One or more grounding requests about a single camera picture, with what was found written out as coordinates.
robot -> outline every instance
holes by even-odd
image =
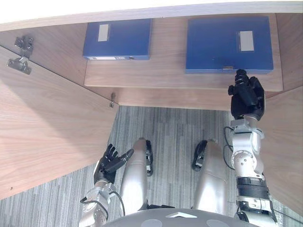
[[[110,144],[94,170],[95,186],[85,198],[79,227],[275,227],[277,219],[269,198],[260,158],[264,133],[257,123],[265,111],[264,89],[256,77],[237,70],[230,86],[232,150],[231,163],[237,179],[237,206],[234,218],[226,216],[227,174],[223,153],[214,141],[198,144],[192,168],[201,171],[191,209],[149,205],[147,177],[153,173],[151,143],[139,138],[133,148],[118,157]],[[120,194],[114,186],[118,168],[126,164]],[[107,222],[113,196],[121,202],[121,217]]]

striped carpet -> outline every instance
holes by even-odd
[[[191,170],[195,146],[214,139],[223,147],[223,127],[231,115],[225,111],[172,108],[119,108],[109,143],[124,153],[139,138],[151,141],[154,175],[148,178],[148,201],[157,205],[190,208],[199,173]],[[0,201],[0,227],[76,227],[81,217],[79,200],[93,187],[94,165]],[[120,188],[123,169],[116,175]],[[236,211],[235,175],[229,170],[229,216]],[[109,220],[117,218],[117,198],[110,204]],[[274,201],[274,207],[292,217],[302,217]],[[279,226],[303,227],[277,214]]]

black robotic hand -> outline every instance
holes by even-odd
[[[235,119],[242,119],[243,115],[250,114],[258,121],[264,114],[264,89],[256,77],[249,78],[245,70],[237,70],[235,85],[228,88],[232,96],[231,111]]]
[[[122,167],[134,153],[134,150],[130,149],[119,157],[115,149],[112,144],[109,144],[103,157],[98,161],[94,172],[94,183],[102,179],[114,183],[117,169]]]

robot leg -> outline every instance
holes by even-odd
[[[193,209],[226,215],[227,174],[219,145],[210,140],[200,142],[192,167],[201,170]]]
[[[125,215],[146,208],[147,175],[152,174],[150,142],[144,138],[139,138],[133,149],[134,154],[126,164],[120,190],[125,206]]]

silver robot leg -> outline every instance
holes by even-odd
[[[222,150],[209,140],[201,156],[203,162],[200,162],[202,167],[193,209],[226,215],[227,173]]]
[[[134,154],[126,164],[120,190],[125,215],[135,213],[147,204],[146,140],[140,138],[133,149]]]

